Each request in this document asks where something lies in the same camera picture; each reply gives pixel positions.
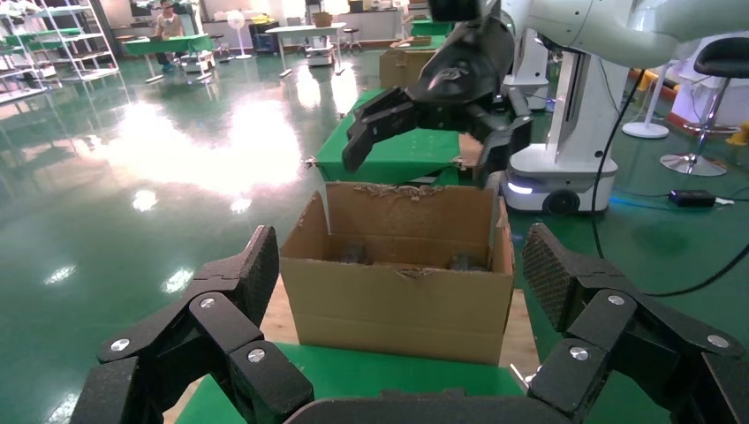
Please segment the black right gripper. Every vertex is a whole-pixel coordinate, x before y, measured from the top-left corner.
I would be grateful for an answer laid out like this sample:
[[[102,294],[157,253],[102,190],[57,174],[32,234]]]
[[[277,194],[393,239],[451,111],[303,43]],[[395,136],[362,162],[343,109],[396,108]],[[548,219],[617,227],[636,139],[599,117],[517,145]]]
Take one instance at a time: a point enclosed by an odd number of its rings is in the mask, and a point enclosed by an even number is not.
[[[467,132],[481,144],[473,182],[483,189],[489,176],[506,170],[511,157],[532,139],[533,118],[525,97],[516,87],[501,89],[514,60],[513,22],[503,15],[501,1],[427,5],[435,21],[453,25],[451,32],[408,93],[392,87],[354,111],[342,162],[347,171],[357,171],[376,143],[416,129],[424,110],[455,115],[468,111]],[[503,115],[486,110],[499,92]]]

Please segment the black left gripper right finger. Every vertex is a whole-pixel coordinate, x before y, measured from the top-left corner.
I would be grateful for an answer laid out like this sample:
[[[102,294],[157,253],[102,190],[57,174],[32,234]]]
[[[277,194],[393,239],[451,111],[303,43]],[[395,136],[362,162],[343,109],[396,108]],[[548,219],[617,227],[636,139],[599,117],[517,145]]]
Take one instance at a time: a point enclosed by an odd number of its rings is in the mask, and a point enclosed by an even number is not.
[[[610,262],[531,226],[523,275],[562,335],[527,394],[569,423],[588,415],[613,373],[633,380],[674,423],[745,423],[748,363],[737,339],[639,291]]]

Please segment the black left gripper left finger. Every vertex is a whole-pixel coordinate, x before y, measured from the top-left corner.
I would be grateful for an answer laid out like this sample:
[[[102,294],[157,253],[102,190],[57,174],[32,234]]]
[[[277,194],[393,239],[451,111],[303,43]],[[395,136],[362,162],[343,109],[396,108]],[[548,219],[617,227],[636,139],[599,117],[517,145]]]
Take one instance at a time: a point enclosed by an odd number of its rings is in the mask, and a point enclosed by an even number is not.
[[[188,386],[212,377],[248,423],[283,423],[314,400],[311,382],[261,331],[279,276],[276,232],[205,264],[168,306],[106,340],[74,423],[161,423]]]

